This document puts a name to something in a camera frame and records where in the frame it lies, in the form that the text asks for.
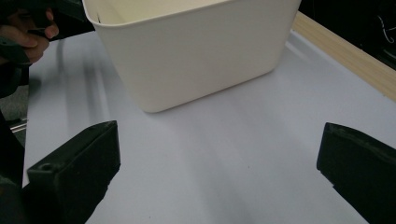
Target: plastic container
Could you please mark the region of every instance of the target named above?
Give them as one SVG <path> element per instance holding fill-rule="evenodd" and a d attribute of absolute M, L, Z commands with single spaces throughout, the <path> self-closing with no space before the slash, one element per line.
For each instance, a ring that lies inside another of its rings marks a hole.
<path fill-rule="evenodd" d="M 300 0 L 83 0 L 124 85 L 159 112 L 276 67 Z"/>

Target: white tabletop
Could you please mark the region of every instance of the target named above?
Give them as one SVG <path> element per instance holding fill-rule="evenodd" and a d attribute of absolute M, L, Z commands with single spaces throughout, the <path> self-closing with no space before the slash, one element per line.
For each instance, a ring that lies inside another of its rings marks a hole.
<path fill-rule="evenodd" d="M 25 168 L 115 119 L 121 168 L 88 223 L 365 223 L 316 168 L 323 127 L 396 147 L 395 115 L 394 102 L 294 32 L 274 72 L 147 114 L 89 33 L 51 43 L 31 68 Z"/>

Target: wooden strip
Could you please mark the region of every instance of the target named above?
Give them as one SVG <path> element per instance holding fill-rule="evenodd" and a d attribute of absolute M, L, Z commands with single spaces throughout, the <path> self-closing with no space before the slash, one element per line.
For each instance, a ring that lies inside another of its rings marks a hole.
<path fill-rule="evenodd" d="M 396 102 L 396 71 L 298 12 L 293 30 Z"/>

